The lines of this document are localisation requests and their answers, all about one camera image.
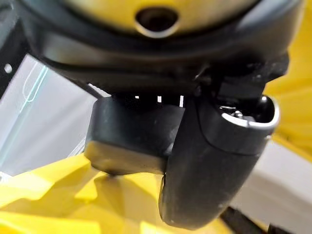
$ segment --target yellow plastic surface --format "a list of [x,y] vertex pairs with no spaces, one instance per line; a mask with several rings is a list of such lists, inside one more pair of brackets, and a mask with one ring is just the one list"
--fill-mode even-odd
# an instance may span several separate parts
[[238,15],[257,0],[65,0],[75,9],[106,25],[135,32],[138,11],[166,7],[179,15],[178,32],[193,31]]
[[160,175],[110,177],[75,156],[0,185],[0,234],[227,234],[216,219],[190,232],[158,213]]
[[281,122],[274,140],[312,162],[312,0],[290,49],[289,73],[267,85],[277,99]]

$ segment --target circular hole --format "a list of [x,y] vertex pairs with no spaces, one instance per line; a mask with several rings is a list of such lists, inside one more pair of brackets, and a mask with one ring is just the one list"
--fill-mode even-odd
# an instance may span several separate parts
[[7,63],[7,64],[4,66],[4,70],[5,70],[5,72],[6,72],[7,74],[10,74],[10,73],[13,71],[13,68],[12,68],[12,66],[11,66],[9,63]]
[[174,32],[170,30],[178,22],[178,15],[168,8],[151,7],[139,11],[136,22],[140,26],[138,28],[140,33],[153,38],[166,37]]

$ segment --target black plastic housing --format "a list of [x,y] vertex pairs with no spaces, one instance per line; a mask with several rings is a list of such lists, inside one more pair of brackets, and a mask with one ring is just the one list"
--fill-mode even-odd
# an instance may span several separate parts
[[120,34],[59,1],[17,0],[33,54],[63,76],[108,93],[192,94],[209,64],[266,62],[286,53],[302,0],[260,0],[213,30],[161,40]]
[[163,221],[194,230],[227,208],[279,122],[278,106],[264,98],[266,122],[223,113],[210,98],[187,102],[159,198]]

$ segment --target black curved handle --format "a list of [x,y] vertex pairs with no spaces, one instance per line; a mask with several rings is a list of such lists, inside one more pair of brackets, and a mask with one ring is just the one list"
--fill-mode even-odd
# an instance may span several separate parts
[[270,113],[263,114],[270,114],[272,119],[267,123],[251,124],[254,126],[244,126],[247,120],[225,116],[202,98],[188,101],[168,159],[159,199],[164,222],[194,230],[227,208],[278,123],[278,107],[266,98],[265,105],[270,106],[266,110]]

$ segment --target gray surface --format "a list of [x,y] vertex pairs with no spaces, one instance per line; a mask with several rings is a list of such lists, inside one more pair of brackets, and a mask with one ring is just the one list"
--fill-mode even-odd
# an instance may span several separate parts
[[[70,155],[84,139],[95,98],[68,80],[49,71],[32,103],[29,113],[19,114],[25,100],[22,87],[35,61],[28,57],[0,103],[0,146],[12,130],[12,145],[0,171],[17,175]],[[36,80],[39,64],[26,85],[26,95]],[[21,126],[14,128],[16,120]]]

